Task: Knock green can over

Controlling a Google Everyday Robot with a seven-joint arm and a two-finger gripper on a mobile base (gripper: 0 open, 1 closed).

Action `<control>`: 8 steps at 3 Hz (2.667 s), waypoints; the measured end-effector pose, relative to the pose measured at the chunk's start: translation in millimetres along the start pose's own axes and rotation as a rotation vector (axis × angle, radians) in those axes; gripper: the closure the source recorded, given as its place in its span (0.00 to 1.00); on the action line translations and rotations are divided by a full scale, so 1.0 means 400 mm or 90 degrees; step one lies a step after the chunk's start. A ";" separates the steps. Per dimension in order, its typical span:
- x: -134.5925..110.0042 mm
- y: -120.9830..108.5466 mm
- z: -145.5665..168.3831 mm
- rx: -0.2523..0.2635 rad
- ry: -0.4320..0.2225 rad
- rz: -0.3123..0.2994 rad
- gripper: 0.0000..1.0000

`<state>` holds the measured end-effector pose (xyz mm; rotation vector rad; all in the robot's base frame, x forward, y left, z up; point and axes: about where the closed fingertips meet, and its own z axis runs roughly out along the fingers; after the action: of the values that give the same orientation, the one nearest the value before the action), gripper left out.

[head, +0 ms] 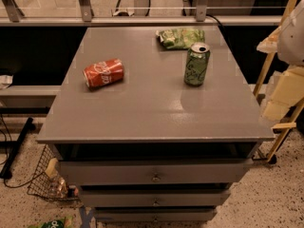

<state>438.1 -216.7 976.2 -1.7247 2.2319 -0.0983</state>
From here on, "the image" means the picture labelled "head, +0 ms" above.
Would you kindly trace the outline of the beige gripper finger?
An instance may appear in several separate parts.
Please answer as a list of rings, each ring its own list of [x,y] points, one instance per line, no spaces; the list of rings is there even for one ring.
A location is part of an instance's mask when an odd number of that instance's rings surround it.
[[[261,116],[279,122],[304,97],[304,66],[289,66],[276,75],[274,85],[268,87],[268,92]]]
[[[275,53],[277,52],[278,37],[281,32],[281,27],[277,27],[272,33],[269,34],[264,40],[262,40],[256,47],[256,49],[263,53]]]

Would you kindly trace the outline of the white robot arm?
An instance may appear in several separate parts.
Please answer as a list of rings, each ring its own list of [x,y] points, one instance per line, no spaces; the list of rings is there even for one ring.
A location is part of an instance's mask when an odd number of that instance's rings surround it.
[[[262,112],[264,118],[280,121],[304,97],[304,0],[256,49],[264,53],[275,52],[280,61],[289,65],[275,79]]]

